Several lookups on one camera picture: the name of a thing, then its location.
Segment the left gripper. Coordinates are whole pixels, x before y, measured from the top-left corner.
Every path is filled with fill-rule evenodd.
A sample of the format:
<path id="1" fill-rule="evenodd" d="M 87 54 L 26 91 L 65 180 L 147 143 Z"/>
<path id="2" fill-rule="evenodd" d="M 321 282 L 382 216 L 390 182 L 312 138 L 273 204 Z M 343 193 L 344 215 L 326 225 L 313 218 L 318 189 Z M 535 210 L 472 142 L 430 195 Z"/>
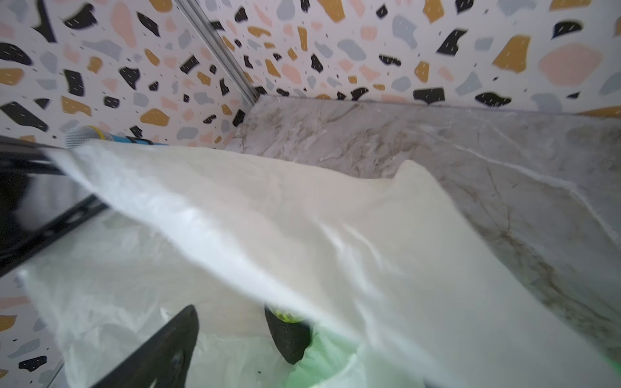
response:
<path id="1" fill-rule="evenodd" d="M 48 149 L 1 137 L 1 276 L 108 209 L 61 172 Z"/>

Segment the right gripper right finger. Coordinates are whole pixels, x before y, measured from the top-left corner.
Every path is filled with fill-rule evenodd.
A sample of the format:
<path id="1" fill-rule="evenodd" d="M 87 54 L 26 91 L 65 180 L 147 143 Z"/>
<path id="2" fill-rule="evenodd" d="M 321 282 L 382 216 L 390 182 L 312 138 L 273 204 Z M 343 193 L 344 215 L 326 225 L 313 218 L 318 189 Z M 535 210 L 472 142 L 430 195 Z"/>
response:
<path id="1" fill-rule="evenodd" d="M 284 323 L 270 310 L 276 310 L 276 308 L 265 307 L 265 318 L 273 342 L 285 361 L 295 365 L 302 360 L 304 352 L 311 344 L 311 326 L 307 320 L 295 324 Z"/>

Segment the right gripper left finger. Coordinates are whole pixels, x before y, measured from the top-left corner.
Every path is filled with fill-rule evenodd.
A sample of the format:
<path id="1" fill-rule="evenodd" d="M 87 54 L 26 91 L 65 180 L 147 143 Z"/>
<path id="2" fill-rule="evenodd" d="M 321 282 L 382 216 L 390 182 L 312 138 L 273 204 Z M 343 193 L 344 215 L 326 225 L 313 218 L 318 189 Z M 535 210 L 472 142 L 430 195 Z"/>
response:
<path id="1" fill-rule="evenodd" d="M 195 306 L 186 306 L 95 387 L 184 387 L 199 328 Z"/>

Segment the yellow-green spotted fruit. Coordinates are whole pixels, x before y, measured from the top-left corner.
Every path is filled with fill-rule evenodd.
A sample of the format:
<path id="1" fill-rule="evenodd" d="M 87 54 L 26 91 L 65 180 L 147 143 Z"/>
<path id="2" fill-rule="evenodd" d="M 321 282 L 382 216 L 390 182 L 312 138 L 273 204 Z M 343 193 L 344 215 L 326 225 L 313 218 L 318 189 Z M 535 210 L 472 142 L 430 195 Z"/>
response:
<path id="1" fill-rule="evenodd" d="M 287 310 L 270 310 L 270 312 L 277 317 L 279 320 L 283 321 L 284 323 L 301 323 L 305 320 L 305 318 L 296 315 L 294 313 L 291 313 L 290 311 Z"/>

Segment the white plastic bag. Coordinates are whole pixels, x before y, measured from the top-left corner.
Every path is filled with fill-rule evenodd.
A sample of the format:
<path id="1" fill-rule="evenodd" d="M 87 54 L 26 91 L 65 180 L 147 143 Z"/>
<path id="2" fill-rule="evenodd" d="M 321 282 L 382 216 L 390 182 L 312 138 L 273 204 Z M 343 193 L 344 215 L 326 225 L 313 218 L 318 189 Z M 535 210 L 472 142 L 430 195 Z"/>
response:
<path id="1" fill-rule="evenodd" d="M 30 260 L 72 387 L 184 307 L 190 387 L 617 387 L 422 166 L 358 179 L 272 158 L 90 141 L 46 152 L 108 209 Z M 295 365 L 265 307 L 310 324 Z"/>

